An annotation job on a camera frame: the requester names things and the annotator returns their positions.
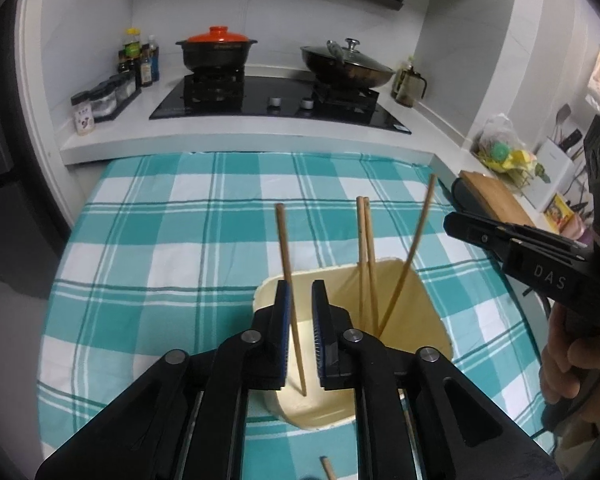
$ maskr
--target yellow container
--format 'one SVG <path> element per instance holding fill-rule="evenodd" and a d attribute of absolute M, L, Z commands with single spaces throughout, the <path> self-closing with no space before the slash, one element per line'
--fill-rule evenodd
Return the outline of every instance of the yellow container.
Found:
<path fill-rule="evenodd" d="M 378 260 L 376 263 L 379 319 L 384 316 L 403 265 L 404 262 L 398 258 Z M 269 278 L 259 286 L 253 300 L 254 310 L 274 303 L 278 280 L 281 279 L 282 276 Z M 311 286 L 315 280 L 324 280 L 330 303 L 346 308 L 353 325 L 371 333 L 368 286 L 365 287 L 367 297 L 362 323 L 358 315 L 358 279 L 357 264 L 292 274 L 307 396 L 303 397 L 300 393 L 296 353 L 290 334 L 286 385 L 278 392 L 265 392 L 264 397 L 270 412 L 298 428 L 310 430 L 338 426 L 355 418 L 352 390 L 327 392 L 320 386 L 315 361 Z M 365 275 L 365 283 L 368 285 L 368 275 Z M 381 340 L 385 346 L 407 352 L 415 352 L 422 346 L 433 346 L 448 359 L 452 358 L 448 333 L 416 272 L 409 272 Z"/>

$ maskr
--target stove knob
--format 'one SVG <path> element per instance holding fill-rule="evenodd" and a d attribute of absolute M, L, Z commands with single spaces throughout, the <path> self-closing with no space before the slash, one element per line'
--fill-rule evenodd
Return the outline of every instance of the stove knob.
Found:
<path fill-rule="evenodd" d="M 300 107 L 304 110 L 313 110 L 314 109 L 314 100 L 309 97 L 305 97 L 300 101 Z"/>

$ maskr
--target orange lid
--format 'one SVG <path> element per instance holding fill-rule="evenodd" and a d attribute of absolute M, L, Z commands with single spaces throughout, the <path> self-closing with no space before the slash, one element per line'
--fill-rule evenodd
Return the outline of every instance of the orange lid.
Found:
<path fill-rule="evenodd" d="M 191 36 L 187 40 L 189 43 L 206 43 L 209 41 L 249 41 L 249 38 L 242 34 L 229 32 L 229 27 L 225 25 L 214 25 L 213 27 L 209 27 L 209 32 Z"/>

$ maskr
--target yellow food packet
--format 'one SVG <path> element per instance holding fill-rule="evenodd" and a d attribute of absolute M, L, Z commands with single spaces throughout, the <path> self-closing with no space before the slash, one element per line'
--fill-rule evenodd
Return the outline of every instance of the yellow food packet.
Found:
<path fill-rule="evenodd" d="M 560 194 L 554 196 L 544 212 L 544 216 L 551 227 L 559 233 L 562 232 L 574 214 Z"/>

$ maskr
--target bolt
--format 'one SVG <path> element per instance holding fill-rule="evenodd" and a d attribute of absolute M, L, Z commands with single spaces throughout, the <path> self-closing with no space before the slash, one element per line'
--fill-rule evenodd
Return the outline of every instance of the bolt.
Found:
<path fill-rule="evenodd" d="M 262 335 L 257 330 L 245 330 L 240 336 L 245 343 L 257 343 L 261 338 Z"/>
<path fill-rule="evenodd" d="M 345 330 L 342 334 L 344 339 L 349 341 L 350 343 L 357 343 L 362 340 L 362 332 L 357 328 L 349 328 L 349 330 Z"/>
<path fill-rule="evenodd" d="M 185 353 L 182 350 L 170 350 L 164 356 L 164 360 L 170 365 L 179 365 L 184 361 Z"/>
<path fill-rule="evenodd" d="M 440 352 L 438 352 L 435 348 L 425 346 L 422 350 L 420 350 L 420 358 L 429 363 L 435 363 L 438 359 L 440 359 Z"/>

